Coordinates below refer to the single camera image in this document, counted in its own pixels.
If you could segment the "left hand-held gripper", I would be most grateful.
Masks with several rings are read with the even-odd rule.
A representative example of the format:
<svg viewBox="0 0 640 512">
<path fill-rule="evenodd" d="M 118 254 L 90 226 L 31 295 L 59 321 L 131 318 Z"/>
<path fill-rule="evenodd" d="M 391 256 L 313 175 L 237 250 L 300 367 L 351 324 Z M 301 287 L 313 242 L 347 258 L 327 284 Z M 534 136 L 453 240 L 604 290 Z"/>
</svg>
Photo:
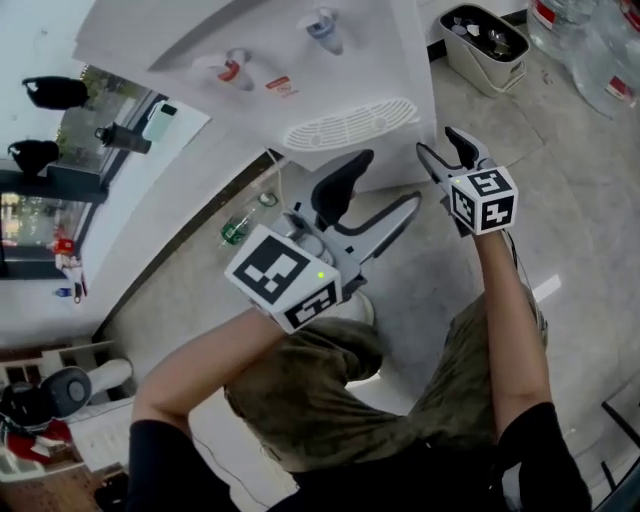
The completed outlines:
<svg viewBox="0 0 640 512">
<path fill-rule="evenodd" d="M 342 248 L 302 215 L 287 210 L 270 226 L 256 225 L 225 270 L 229 282 L 288 334 L 348 300 L 364 283 L 359 263 L 379 257 L 419 210 L 422 194 L 413 192 L 357 228 L 337 224 L 373 159 L 373 150 L 355 151 L 314 173 L 315 225 L 321 231 L 330 227 L 329 236 Z"/>
</svg>

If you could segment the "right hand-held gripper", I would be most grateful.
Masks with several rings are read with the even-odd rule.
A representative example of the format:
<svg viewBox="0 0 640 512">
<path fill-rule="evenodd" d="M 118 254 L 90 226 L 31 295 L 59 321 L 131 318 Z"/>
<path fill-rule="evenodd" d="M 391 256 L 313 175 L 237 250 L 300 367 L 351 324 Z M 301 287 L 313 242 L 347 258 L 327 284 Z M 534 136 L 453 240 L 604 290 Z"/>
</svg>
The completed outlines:
<svg viewBox="0 0 640 512">
<path fill-rule="evenodd" d="M 518 188 L 508 169 L 498 166 L 488 148 L 467 132 L 446 126 L 444 133 L 457 151 L 457 165 L 448 164 L 421 142 L 417 157 L 445 192 L 441 203 L 459 234 L 484 235 L 513 226 Z"/>
</svg>

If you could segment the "white water dispenser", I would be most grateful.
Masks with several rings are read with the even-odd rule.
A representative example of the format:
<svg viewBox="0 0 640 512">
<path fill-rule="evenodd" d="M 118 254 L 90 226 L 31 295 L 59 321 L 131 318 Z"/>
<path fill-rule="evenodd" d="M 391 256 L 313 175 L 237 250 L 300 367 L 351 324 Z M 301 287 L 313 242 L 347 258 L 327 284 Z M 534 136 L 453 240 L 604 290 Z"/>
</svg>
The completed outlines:
<svg viewBox="0 0 640 512">
<path fill-rule="evenodd" d="M 436 132 L 415 0 L 94 0 L 74 54 L 289 160 Z"/>
</svg>

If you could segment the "person's left forearm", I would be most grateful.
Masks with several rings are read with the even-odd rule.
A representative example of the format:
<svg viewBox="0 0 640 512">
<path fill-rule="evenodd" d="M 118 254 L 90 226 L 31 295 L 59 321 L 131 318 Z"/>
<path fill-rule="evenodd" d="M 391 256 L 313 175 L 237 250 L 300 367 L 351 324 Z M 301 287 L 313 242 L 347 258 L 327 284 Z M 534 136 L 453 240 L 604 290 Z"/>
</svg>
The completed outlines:
<svg viewBox="0 0 640 512">
<path fill-rule="evenodd" d="M 138 387 L 132 421 L 157 421 L 185 435 L 201 403 L 286 337 L 272 319 L 249 309 L 169 354 Z"/>
</svg>

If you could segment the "person's right forearm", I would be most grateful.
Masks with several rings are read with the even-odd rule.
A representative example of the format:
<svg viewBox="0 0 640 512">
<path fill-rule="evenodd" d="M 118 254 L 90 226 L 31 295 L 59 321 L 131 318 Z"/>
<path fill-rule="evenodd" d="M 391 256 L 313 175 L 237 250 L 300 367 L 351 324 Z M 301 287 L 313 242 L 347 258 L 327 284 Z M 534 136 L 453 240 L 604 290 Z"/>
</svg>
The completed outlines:
<svg viewBox="0 0 640 512">
<path fill-rule="evenodd" d="M 502 434 L 521 414 L 552 400 L 542 337 L 512 255 L 498 232 L 476 236 L 484 283 L 491 393 Z"/>
</svg>

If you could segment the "clear water jug red cap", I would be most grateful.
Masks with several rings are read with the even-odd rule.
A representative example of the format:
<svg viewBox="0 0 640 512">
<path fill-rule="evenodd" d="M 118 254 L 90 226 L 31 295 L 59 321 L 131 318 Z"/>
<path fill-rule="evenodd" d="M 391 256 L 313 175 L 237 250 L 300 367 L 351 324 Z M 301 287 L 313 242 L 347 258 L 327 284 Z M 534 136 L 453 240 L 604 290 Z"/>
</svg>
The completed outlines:
<svg viewBox="0 0 640 512">
<path fill-rule="evenodd" d="M 588 24 L 597 0 L 529 0 L 531 42 L 556 61 L 564 61 L 570 43 Z"/>
<path fill-rule="evenodd" d="M 573 47 L 571 74 L 584 100 L 614 118 L 640 97 L 640 0 L 599 0 Z"/>
</svg>

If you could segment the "person's left white shoe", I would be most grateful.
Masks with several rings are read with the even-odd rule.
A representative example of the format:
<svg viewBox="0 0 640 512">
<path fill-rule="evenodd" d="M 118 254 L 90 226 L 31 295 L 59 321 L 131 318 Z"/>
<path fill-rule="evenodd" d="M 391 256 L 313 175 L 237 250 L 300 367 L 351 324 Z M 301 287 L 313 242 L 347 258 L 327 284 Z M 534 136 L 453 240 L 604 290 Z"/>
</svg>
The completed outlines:
<svg viewBox="0 0 640 512">
<path fill-rule="evenodd" d="M 356 291 L 348 300 L 324 312 L 322 317 L 353 320 L 373 326 L 375 324 L 375 309 L 364 293 Z"/>
</svg>

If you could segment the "beige trash bin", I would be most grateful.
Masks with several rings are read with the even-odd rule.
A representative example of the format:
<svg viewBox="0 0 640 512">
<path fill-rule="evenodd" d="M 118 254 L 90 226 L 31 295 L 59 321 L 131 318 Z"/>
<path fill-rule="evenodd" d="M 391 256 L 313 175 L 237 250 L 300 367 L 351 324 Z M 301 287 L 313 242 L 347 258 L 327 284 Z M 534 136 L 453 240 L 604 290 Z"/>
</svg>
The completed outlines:
<svg viewBox="0 0 640 512">
<path fill-rule="evenodd" d="M 513 25 L 475 4 L 442 14 L 440 28 L 449 66 L 488 97 L 513 89 L 525 76 L 527 37 Z"/>
</svg>

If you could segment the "clear bottle green label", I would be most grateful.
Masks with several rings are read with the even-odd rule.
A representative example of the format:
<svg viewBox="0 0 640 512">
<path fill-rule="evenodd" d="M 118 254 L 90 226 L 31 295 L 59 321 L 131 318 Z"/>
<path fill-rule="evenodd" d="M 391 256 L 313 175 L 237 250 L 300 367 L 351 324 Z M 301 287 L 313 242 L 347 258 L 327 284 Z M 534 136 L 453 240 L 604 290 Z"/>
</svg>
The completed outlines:
<svg viewBox="0 0 640 512">
<path fill-rule="evenodd" d="M 223 225 L 220 235 L 222 241 L 229 246 L 237 246 L 243 242 L 266 212 L 279 204 L 277 195 L 271 191 L 260 193 L 247 201 Z"/>
</svg>

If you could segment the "white windowsill ledge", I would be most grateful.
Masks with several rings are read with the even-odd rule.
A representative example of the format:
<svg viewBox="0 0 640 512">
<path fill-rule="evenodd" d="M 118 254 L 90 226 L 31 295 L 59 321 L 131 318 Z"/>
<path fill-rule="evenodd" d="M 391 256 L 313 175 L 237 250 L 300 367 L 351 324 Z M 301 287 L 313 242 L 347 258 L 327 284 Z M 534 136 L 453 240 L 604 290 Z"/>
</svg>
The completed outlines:
<svg viewBox="0 0 640 512">
<path fill-rule="evenodd" d="M 80 248 L 88 295 L 60 298 L 54 280 L 0 281 L 0 348 L 93 334 L 169 241 L 264 153 L 226 123 L 177 103 L 146 155 L 126 158 Z"/>
</svg>

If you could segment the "mint green phone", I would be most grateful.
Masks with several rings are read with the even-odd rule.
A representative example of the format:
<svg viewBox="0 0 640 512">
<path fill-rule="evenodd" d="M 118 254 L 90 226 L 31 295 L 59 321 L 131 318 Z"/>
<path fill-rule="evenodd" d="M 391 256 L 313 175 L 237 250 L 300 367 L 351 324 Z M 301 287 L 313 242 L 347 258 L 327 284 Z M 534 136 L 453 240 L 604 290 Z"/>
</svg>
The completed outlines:
<svg viewBox="0 0 640 512">
<path fill-rule="evenodd" d="M 167 132 L 176 114 L 177 108 L 168 101 L 157 102 L 147 115 L 147 123 L 142 131 L 142 137 L 152 143 L 159 142 Z"/>
</svg>

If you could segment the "black insulated tumbler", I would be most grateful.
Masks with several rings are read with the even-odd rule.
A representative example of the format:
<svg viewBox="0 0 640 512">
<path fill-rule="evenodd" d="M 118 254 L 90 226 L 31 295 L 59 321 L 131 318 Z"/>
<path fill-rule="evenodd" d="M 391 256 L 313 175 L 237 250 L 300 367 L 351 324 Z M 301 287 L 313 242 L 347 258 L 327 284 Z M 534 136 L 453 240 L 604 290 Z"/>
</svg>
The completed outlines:
<svg viewBox="0 0 640 512">
<path fill-rule="evenodd" d="M 147 154 L 152 142 L 141 134 L 123 127 L 115 122 L 105 127 L 98 127 L 94 136 L 103 147 L 128 151 L 137 154 Z"/>
</svg>

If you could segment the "person's black shirt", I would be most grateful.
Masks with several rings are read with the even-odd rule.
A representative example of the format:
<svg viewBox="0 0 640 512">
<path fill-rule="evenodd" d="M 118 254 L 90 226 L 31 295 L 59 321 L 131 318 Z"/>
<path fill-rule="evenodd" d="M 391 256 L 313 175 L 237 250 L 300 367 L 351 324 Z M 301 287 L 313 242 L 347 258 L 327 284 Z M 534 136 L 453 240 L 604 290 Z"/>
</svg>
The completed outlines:
<svg viewBox="0 0 640 512">
<path fill-rule="evenodd" d="M 592 499 L 551 403 L 470 451 L 417 441 L 378 461 L 298 473 L 268 512 L 591 512 Z M 131 428 L 126 512 L 240 512 L 229 486 L 175 427 Z"/>
</svg>

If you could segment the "red and white packet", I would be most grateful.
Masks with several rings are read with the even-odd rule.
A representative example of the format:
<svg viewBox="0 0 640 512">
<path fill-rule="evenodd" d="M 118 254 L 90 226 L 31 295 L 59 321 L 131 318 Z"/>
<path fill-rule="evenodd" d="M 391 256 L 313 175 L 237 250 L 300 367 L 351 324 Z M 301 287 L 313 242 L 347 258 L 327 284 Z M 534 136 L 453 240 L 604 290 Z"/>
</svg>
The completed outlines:
<svg viewBox="0 0 640 512">
<path fill-rule="evenodd" d="M 73 267 L 78 265 L 75 243 L 68 238 L 57 238 L 48 245 L 54 254 L 54 263 L 57 268 Z"/>
</svg>

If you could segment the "white rounded stand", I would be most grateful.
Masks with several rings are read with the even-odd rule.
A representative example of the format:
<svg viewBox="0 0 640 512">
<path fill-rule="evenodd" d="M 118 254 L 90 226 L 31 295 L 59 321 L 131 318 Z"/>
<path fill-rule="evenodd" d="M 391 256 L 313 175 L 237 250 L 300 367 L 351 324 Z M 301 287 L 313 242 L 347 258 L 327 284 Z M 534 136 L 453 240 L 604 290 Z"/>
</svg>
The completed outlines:
<svg viewBox="0 0 640 512">
<path fill-rule="evenodd" d="M 87 372 L 91 386 L 91 405 L 102 405 L 131 396 L 133 367 L 126 359 L 111 359 Z"/>
</svg>

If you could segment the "group of black hanging pouches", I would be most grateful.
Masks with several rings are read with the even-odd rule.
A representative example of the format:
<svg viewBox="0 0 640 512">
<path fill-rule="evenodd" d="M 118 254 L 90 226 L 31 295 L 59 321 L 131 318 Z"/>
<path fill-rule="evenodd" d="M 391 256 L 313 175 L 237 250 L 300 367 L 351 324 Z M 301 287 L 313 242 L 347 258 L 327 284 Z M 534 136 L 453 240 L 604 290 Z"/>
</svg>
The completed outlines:
<svg viewBox="0 0 640 512">
<path fill-rule="evenodd" d="M 86 84 L 80 79 L 63 76 L 41 76 L 22 81 L 27 96 L 38 108 L 66 111 L 83 108 L 89 101 Z M 60 158 L 60 149 L 53 140 L 24 139 L 7 148 L 19 170 L 26 176 L 36 177 L 49 164 Z"/>
</svg>

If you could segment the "white cubby shelf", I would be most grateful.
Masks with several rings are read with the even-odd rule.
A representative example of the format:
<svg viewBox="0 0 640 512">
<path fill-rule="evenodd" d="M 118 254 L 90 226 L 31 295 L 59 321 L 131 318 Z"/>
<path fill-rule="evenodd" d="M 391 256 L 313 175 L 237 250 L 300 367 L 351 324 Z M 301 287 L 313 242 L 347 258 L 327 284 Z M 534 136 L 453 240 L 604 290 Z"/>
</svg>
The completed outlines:
<svg viewBox="0 0 640 512">
<path fill-rule="evenodd" d="M 18 381 L 39 383 L 56 371 L 71 366 L 90 371 L 115 358 L 115 353 L 113 341 L 0 349 L 0 387 Z"/>
</svg>

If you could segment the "red and white striped cloth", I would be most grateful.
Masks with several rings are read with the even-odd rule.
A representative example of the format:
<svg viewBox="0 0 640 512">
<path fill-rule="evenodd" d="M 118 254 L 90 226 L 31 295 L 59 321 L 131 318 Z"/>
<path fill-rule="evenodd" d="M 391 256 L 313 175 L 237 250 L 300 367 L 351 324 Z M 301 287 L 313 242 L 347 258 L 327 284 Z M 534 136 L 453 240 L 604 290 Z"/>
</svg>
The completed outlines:
<svg viewBox="0 0 640 512">
<path fill-rule="evenodd" d="M 51 461 L 50 449 L 72 442 L 68 425 L 61 420 L 51 420 L 43 428 L 28 430 L 0 421 L 0 441 L 19 459 L 46 465 Z"/>
</svg>

